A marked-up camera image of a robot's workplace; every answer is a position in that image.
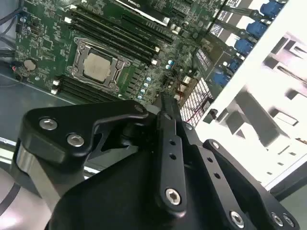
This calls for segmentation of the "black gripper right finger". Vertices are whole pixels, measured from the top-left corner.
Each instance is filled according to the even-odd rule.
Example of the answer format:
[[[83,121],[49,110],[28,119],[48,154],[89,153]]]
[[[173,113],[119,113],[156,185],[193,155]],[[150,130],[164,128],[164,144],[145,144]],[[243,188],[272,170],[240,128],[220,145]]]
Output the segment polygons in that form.
[[[193,230],[297,230],[296,219],[213,139],[201,142],[165,96],[165,208]]]

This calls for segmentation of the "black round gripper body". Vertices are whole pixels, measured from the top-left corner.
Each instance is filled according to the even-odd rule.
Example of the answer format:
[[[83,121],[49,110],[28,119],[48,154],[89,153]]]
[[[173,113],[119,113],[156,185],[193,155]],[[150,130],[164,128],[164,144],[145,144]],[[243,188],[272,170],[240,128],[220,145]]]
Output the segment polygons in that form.
[[[151,199],[156,157],[144,150],[70,189],[58,202],[51,230],[188,230]]]

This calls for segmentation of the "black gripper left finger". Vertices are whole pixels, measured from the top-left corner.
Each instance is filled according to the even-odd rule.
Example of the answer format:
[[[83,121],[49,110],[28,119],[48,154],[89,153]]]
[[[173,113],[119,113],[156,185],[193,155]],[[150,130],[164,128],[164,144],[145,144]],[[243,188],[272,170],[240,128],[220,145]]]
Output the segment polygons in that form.
[[[38,108],[22,119],[14,153],[50,210],[83,181],[84,164],[105,151],[136,146],[156,157],[152,200],[170,215],[187,210],[180,114],[161,93],[157,113],[133,100]]]

